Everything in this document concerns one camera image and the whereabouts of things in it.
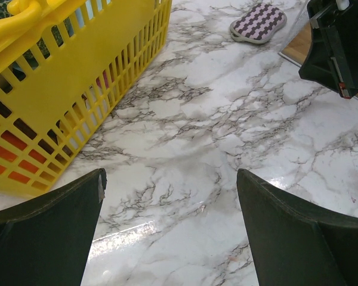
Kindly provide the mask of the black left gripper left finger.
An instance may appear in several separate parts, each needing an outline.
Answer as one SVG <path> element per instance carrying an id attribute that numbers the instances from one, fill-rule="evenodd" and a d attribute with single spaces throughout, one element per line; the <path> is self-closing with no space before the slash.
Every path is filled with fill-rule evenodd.
<path id="1" fill-rule="evenodd" d="M 80 285 L 106 171 L 0 211 L 0 285 Z"/>

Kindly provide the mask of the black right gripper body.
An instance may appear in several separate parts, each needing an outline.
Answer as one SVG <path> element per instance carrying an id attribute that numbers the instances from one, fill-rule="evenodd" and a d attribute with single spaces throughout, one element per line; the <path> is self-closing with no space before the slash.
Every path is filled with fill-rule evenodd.
<path id="1" fill-rule="evenodd" d="M 334 59 L 341 76 L 338 84 L 344 98 L 358 94 L 358 1 L 345 1 L 347 8 L 333 10 L 332 27 L 337 42 L 334 47 Z"/>

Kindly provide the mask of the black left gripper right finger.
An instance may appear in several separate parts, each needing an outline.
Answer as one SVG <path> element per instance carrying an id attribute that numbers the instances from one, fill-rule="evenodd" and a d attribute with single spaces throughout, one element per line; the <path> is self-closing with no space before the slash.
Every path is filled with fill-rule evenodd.
<path id="1" fill-rule="evenodd" d="M 237 192 L 260 285 L 358 285 L 358 218 L 317 206 L 246 169 Z"/>

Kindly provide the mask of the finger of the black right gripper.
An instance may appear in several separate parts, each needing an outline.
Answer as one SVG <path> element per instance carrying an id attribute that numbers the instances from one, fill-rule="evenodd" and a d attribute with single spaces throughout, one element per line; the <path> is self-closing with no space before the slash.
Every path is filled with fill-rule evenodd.
<path id="1" fill-rule="evenodd" d="M 307 13 L 310 23 L 311 44 L 299 75 L 300 78 L 319 83 L 324 87 L 340 92 L 339 75 L 332 57 L 326 29 L 333 22 L 332 13 L 337 10 L 335 1 L 309 1 Z"/>

